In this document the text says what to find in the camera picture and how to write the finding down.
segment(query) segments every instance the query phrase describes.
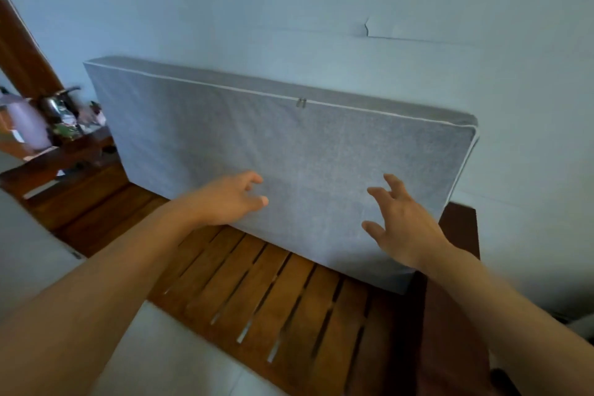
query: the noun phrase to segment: right hand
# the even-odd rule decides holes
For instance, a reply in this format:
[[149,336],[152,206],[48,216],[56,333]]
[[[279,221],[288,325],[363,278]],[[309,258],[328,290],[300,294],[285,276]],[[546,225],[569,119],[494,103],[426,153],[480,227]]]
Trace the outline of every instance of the right hand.
[[384,174],[390,192],[367,188],[384,217],[385,229],[363,221],[363,229],[390,257],[406,266],[426,272],[429,262],[444,247],[451,246],[433,217],[408,194],[405,184],[393,174]]

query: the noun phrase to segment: left hand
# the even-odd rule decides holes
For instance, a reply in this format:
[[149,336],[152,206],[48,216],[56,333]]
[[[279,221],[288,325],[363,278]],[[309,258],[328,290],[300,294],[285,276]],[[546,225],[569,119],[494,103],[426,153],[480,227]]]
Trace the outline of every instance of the left hand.
[[268,197],[248,193],[252,184],[262,182],[262,176],[255,171],[226,175],[180,197],[177,203],[198,225],[230,224],[268,205]]

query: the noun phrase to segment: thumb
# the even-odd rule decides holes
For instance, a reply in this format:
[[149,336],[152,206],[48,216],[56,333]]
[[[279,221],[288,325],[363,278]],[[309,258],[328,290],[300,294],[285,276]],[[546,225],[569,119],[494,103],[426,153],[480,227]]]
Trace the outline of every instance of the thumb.
[[268,197],[266,196],[247,196],[248,209],[250,211],[258,211],[268,205]]
[[372,221],[363,221],[361,227],[363,227],[363,230],[365,230],[379,245],[381,237],[385,234],[384,228],[377,222]]

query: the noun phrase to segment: finger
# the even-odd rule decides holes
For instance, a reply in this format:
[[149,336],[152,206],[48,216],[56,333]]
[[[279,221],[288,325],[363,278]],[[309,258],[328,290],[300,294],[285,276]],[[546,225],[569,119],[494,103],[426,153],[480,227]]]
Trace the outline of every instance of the finger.
[[249,211],[262,210],[268,205],[268,197],[266,196],[246,196]]
[[262,183],[264,181],[262,176],[256,171],[244,171],[243,173],[238,174],[238,178],[241,182],[241,186],[248,191],[252,189],[252,183]]
[[395,199],[399,197],[410,197],[408,191],[406,191],[404,182],[394,174],[384,174],[384,180],[390,185],[390,193]]
[[382,187],[378,186],[372,186],[367,188],[367,192],[375,198],[377,205],[380,206],[381,214],[385,218],[386,211],[388,210],[388,207],[393,201],[392,196],[390,196],[390,193]]
[[363,227],[363,230],[365,230],[378,244],[380,243],[382,236],[385,234],[384,228],[377,222],[363,221],[361,227]]

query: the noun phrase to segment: gray mattress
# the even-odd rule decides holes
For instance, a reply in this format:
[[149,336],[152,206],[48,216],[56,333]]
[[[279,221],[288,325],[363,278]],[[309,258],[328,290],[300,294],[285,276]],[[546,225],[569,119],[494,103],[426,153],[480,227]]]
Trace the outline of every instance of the gray mattress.
[[252,168],[270,204],[235,227],[397,293],[412,270],[361,229],[382,224],[366,188],[393,173],[439,218],[478,137],[439,108],[135,58],[85,67],[130,181],[173,198]]

